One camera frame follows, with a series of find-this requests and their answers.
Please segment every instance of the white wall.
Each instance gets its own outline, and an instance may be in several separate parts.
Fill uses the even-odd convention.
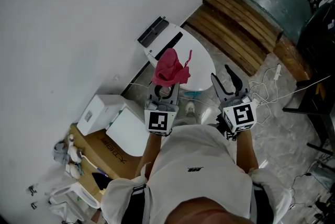
[[[25,193],[54,165],[100,88],[120,93],[146,63],[135,40],[158,16],[181,24],[202,0],[0,0],[0,214],[59,223]]]

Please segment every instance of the pink cloth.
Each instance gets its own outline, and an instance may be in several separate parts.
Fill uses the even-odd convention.
[[[180,64],[176,50],[168,48],[159,59],[152,82],[156,85],[169,87],[176,83],[186,84],[189,74],[188,62],[191,60],[192,50],[184,67]]]

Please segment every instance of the wooden step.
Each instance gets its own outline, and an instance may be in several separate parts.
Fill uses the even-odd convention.
[[[247,75],[253,76],[266,54],[235,25],[216,11],[202,5],[186,23],[212,42]]]
[[[256,16],[250,6],[242,0],[203,0],[203,3],[216,10],[222,17],[238,24],[247,36],[252,36],[265,53],[273,52],[278,39],[278,30],[270,27],[261,15]]]

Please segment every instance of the gray cloth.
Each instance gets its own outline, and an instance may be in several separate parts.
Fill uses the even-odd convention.
[[[175,126],[189,126],[189,125],[196,125],[197,119],[195,118],[194,113],[188,113],[186,114],[185,118],[175,120],[172,127]]]
[[[57,143],[53,148],[53,159],[61,164],[68,164],[70,160],[68,145],[64,142]]]

